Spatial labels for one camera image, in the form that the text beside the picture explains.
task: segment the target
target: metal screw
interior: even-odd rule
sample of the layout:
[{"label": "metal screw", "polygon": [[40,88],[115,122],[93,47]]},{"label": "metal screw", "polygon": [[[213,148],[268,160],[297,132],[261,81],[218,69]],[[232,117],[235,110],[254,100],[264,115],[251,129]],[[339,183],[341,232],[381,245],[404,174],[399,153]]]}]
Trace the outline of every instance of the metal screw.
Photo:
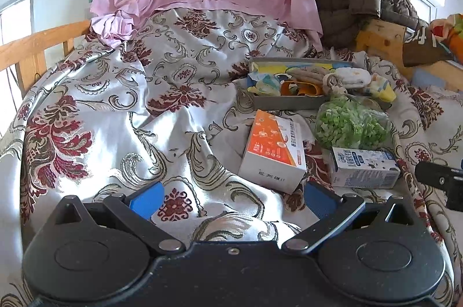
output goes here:
[{"label": "metal screw", "polygon": [[158,244],[158,247],[166,252],[178,251],[182,246],[180,240],[177,239],[164,239]]},{"label": "metal screw", "polygon": [[290,249],[291,251],[302,251],[304,249],[309,248],[309,243],[307,243],[303,239],[290,239],[286,241],[286,248]]},{"label": "metal screw", "polygon": [[228,249],[228,254],[229,255],[238,255],[239,254],[239,248],[229,248]]}]

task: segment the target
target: circular cover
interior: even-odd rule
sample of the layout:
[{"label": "circular cover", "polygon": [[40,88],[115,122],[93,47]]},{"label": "circular cover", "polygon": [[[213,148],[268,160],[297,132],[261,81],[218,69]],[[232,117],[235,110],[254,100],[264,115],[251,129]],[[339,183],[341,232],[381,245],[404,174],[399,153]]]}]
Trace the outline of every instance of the circular cover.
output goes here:
[{"label": "circular cover", "polygon": [[93,302],[133,285],[149,253],[134,236],[98,225],[58,225],[37,235],[23,271],[32,290],[67,302]]},{"label": "circular cover", "polygon": [[327,240],[318,262],[329,281],[344,293],[382,303],[425,296],[444,273],[444,260],[428,233],[390,223],[346,231]]}]

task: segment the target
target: orange and white box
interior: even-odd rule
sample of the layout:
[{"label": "orange and white box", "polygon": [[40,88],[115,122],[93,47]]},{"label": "orange and white box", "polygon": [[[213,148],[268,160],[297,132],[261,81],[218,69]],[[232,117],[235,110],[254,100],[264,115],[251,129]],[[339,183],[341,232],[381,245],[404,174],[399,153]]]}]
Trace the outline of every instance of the orange and white box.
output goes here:
[{"label": "orange and white box", "polygon": [[258,110],[238,175],[292,194],[306,173],[299,123]]}]

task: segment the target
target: bed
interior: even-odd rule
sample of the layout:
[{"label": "bed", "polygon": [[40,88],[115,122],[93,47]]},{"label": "bed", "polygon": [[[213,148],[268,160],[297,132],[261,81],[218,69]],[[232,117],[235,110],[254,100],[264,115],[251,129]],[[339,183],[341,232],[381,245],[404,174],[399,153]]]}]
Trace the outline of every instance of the bed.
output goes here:
[{"label": "bed", "polygon": [[[89,21],[0,47],[0,69],[16,65],[24,98],[0,141],[0,307],[30,302],[21,276],[23,251],[65,195],[101,201],[161,181],[165,197],[151,221],[187,246],[194,240],[281,244],[316,222],[304,203],[304,185],[332,188],[311,132],[316,111],[274,112],[303,131],[307,173],[293,194],[237,176],[255,117],[252,97],[238,83],[248,60],[316,57],[307,34],[236,9],[179,5],[149,12],[137,33],[113,48],[89,30]],[[65,59],[47,69],[45,50],[59,44]],[[397,100],[387,111],[394,122],[388,148],[402,176],[392,190],[335,192],[378,203],[400,195],[413,205],[445,259],[435,297],[449,306],[461,294],[460,213],[448,211],[445,196],[419,184],[413,170],[419,160],[461,166],[463,128],[455,118],[463,117],[463,97],[419,90],[394,64],[365,52],[337,56],[360,64],[368,58],[372,71],[391,82]]]}]

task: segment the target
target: plastic bag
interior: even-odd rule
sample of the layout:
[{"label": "plastic bag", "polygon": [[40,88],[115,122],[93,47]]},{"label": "plastic bag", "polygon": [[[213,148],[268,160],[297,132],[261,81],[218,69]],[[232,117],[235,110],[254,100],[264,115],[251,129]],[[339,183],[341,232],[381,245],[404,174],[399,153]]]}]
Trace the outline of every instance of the plastic bag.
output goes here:
[{"label": "plastic bag", "polygon": [[348,97],[336,97],[320,106],[315,136],[324,148],[377,149],[389,138],[387,114]]}]

